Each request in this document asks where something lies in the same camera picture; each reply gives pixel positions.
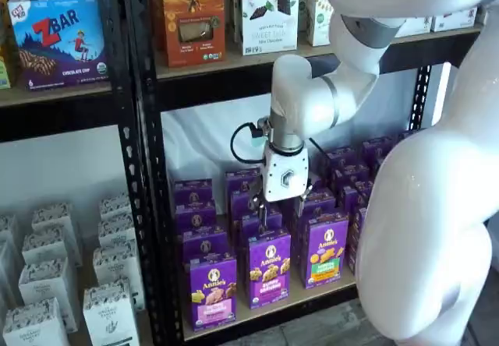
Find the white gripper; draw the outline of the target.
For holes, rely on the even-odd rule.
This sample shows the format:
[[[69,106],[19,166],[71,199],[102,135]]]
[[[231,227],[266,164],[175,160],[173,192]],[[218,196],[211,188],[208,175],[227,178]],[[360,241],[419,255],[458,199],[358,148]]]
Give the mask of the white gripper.
[[[296,197],[294,210],[297,217],[303,214],[306,198],[313,189],[309,178],[308,150],[303,147],[298,153],[280,154],[269,143],[264,147],[265,164],[262,180],[255,180],[249,187],[249,208],[257,212],[259,233],[267,227],[267,204]]]

